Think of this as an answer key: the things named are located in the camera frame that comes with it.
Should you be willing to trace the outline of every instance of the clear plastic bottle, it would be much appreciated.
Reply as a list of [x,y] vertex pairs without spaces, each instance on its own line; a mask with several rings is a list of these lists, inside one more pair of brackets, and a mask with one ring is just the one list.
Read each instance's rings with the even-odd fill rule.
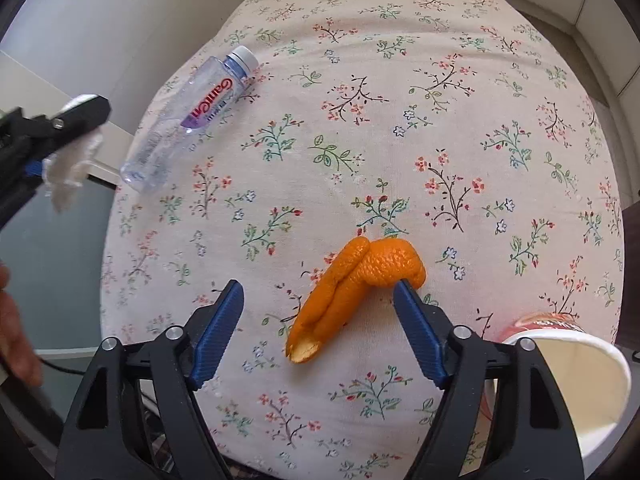
[[244,46],[236,47],[224,61],[207,59],[158,114],[120,169],[122,179],[140,192],[164,184],[172,160],[189,138],[203,133],[214,117],[240,97],[256,68],[258,60]]

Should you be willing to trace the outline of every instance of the white bottle cap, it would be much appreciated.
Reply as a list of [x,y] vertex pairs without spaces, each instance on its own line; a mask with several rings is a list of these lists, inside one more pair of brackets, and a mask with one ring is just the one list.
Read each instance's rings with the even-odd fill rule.
[[236,46],[229,54],[229,57],[242,67],[247,76],[250,76],[260,66],[258,60],[255,59],[254,53],[242,45]]

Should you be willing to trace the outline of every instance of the bottle neck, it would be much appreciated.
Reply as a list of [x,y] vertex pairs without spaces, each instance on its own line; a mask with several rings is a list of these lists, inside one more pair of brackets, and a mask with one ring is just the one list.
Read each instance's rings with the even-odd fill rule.
[[231,70],[231,73],[235,75],[239,80],[246,79],[248,74],[244,71],[242,66],[232,57],[226,56],[223,64]]

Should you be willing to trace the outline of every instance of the tablecloth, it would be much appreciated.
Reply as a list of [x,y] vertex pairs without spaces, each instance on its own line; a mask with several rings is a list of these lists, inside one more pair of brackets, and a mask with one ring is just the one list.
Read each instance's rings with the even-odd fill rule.
[[197,395],[224,454],[291,480],[411,465],[441,393],[389,290],[308,364],[283,354],[355,235],[409,240],[429,273],[420,296],[485,338],[542,311],[613,339],[624,263],[609,151],[575,75],[504,0],[245,0],[159,90],[134,143],[238,44],[262,63],[254,86],[163,189],[118,188],[101,295],[104,336],[131,343],[242,283],[238,328]]

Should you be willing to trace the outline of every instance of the paper cup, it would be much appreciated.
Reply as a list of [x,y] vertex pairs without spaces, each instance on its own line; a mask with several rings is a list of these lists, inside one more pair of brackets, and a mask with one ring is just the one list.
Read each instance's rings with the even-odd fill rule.
[[[622,417],[631,390],[629,365],[620,350],[585,333],[566,314],[523,317],[504,330],[498,340],[515,344],[523,337],[536,342],[558,383],[584,459]],[[483,412],[488,410],[489,415],[493,412],[496,386],[497,381],[485,383],[487,404]]]

